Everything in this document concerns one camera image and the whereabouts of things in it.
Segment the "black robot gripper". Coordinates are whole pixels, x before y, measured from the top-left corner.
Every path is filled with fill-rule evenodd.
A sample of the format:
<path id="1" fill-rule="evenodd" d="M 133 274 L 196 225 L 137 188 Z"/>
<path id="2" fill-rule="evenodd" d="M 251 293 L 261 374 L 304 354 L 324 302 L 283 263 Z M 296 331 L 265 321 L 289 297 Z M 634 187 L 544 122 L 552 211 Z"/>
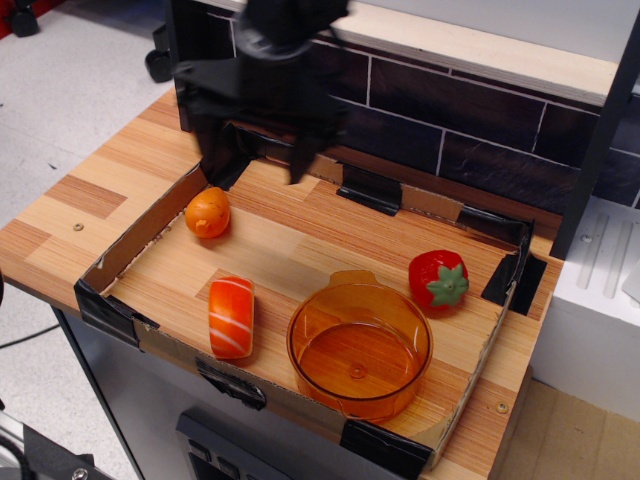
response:
<path id="1" fill-rule="evenodd" d="M 309 56 L 312 41 L 276 45 L 255 29 L 235 32 L 236 56 L 178 63 L 181 100 L 206 178 L 217 182 L 231 161 L 225 133 L 232 120 L 296 136 L 289 184 L 298 184 L 345 133 L 347 109 L 331 97 Z"/>

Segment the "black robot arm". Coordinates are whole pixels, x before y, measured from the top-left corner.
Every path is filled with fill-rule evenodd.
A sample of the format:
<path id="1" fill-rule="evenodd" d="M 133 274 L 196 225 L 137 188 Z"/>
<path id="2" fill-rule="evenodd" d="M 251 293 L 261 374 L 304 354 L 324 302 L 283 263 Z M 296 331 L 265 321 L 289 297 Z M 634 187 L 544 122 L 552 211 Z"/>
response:
<path id="1" fill-rule="evenodd" d="M 182 100 L 209 180 L 232 169 L 227 126 L 241 121 L 294 136 L 288 163 L 298 183 L 344 132 L 347 110 L 306 62 L 312 38 L 347 16 L 344 1 L 249 1 L 236 17 L 237 54 L 176 65 Z"/>

